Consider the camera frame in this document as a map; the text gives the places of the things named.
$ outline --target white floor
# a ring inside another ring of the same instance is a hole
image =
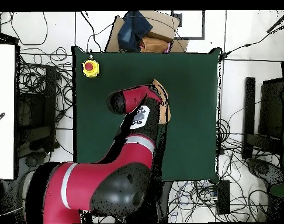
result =
[[[106,26],[113,23],[116,15],[123,17],[126,13],[121,12],[87,12],[90,23],[94,26],[95,33],[99,33]],[[187,52],[193,53],[208,53],[212,48],[221,47],[225,51],[231,51],[239,46],[247,43],[254,43],[260,41],[266,34],[267,30],[284,14],[283,10],[206,10],[205,19],[205,39],[191,40],[188,45]],[[201,19],[197,18],[199,13],[193,11],[185,11],[183,14],[183,27],[179,28],[181,35],[199,36],[201,26]],[[11,15],[9,13],[2,14],[2,23],[9,21]],[[22,51],[24,53],[41,53],[37,48],[43,50],[45,53],[52,53],[58,47],[65,48],[67,54],[71,54],[70,47],[80,46],[86,50],[88,37],[92,34],[91,27],[83,19],[79,12],[45,12],[47,20],[48,36],[42,45],[20,45],[21,49],[32,50]],[[30,13],[15,13],[13,18],[13,27],[19,35],[24,44],[40,44],[46,35],[46,23],[42,12]],[[105,49],[107,40],[110,35],[111,28],[107,28],[101,34],[96,36],[96,40],[101,45],[102,50]],[[11,23],[6,23],[1,26],[1,32],[17,37]],[[88,44],[92,51],[99,51],[98,46],[90,40]],[[23,55],[27,62],[33,62],[32,55]],[[42,55],[43,63],[49,62],[47,56]],[[282,76],[280,62],[284,60],[284,29],[270,35],[263,42],[252,45],[250,47],[241,48],[232,52],[228,58],[222,63],[222,94],[221,94],[221,117],[224,120],[244,105],[244,82],[248,76],[256,78],[257,92],[256,101],[260,99],[260,87],[264,80],[280,78]],[[71,57],[67,57],[64,62],[71,62]],[[256,105],[256,131],[258,126],[258,110],[259,104]],[[68,111],[68,115],[72,117],[72,109]],[[231,132],[242,133],[243,111],[235,114],[231,121]],[[64,118],[58,128],[72,128],[72,119]],[[231,135],[231,138],[241,140],[238,135]],[[58,130],[57,139],[62,146],[72,153],[72,131]],[[222,168],[227,156],[220,156],[220,169]],[[53,161],[68,161],[72,160],[72,156],[64,149],[56,150],[51,157]],[[262,181],[248,172],[245,166],[240,162],[236,163],[236,167],[232,168],[231,176],[243,188],[243,193],[247,197],[249,193],[255,189],[265,190]],[[241,196],[241,190],[236,183],[231,184],[230,187],[232,199]],[[173,190],[170,194],[170,200],[175,196]],[[261,192],[256,192],[251,196],[256,204],[266,204],[266,196]],[[243,204],[240,199],[232,201],[233,204]],[[177,208],[169,216],[170,222],[185,221],[189,215],[190,205],[182,205]],[[241,206],[233,205],[232,210],[241,208]],[[245,207],[241,212],[249,213],[249,207]],[[240,221],[245,221],[246,217],[243,214],[235,214]],[[264,216],[259,214],[259,220],[264,221]],[[106,219],[103,222],[111,222],[112,219]],[[188,222],[214,222],[213,214],[206,207],[198,207],[193,213],[192,218]]]

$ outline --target cardboard box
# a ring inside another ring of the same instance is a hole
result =
[[[154,20],[147,19],[150,25],[153,26],[151,31],[147,34],[147,37],[157,38],[157,39],[165,40],[167,42],[173,42],[172,47],[170,49],[170,53],[183,53],[184,50],[186,50],[189,40],[174,40],[173,41],[174,36],[175,36],[175,31],[172,28],[166,26],[166,25],[169,25],[173,27],[173,24],[174,24],[174,29],[176,30],[179,25],[178,19],[170,15],[166,15],[166,14],[159,13],[157,11],[152,11],[152,10],[141,10],[140,12],[144,17],[154,19]],[[120,18],[119,16],[116,16],[105,52],[107,53],[118,53],[119,52],[119,44],[118,44],[117,35],[118,35],[119,30],[123,26],[123,24],[124,24],[124,20]]]
[[[153,26],[147,37],[165,40],[166,42],[173,41],[175,30],[179,25],[177,18],[153,10],[140,10],[140,13]]]

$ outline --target green table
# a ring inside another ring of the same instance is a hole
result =
[[[216,179],[216,107],[218,57],[209,54],[93,53],[101,75],[87,78],[81,63],[89,59],[73,47],[76,102],[76,162],[97,162],[106,155],[123,121],[106,106],[109,93],[159,81],[169,94],[171,120],[162,164],[162,179]]]

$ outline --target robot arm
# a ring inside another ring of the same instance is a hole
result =
[[[150,178],[161,103],[150,85],[111,94],[109,109],[127,115],[108,154],[94,164],[40,166],[26,198],[27,222],[81,223],[79,209],[115,218],[138,210]]]

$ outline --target white board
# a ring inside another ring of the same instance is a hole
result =
[[[0,44],[0,179],[6,180],[14,170],[14,94],[15,46]]]

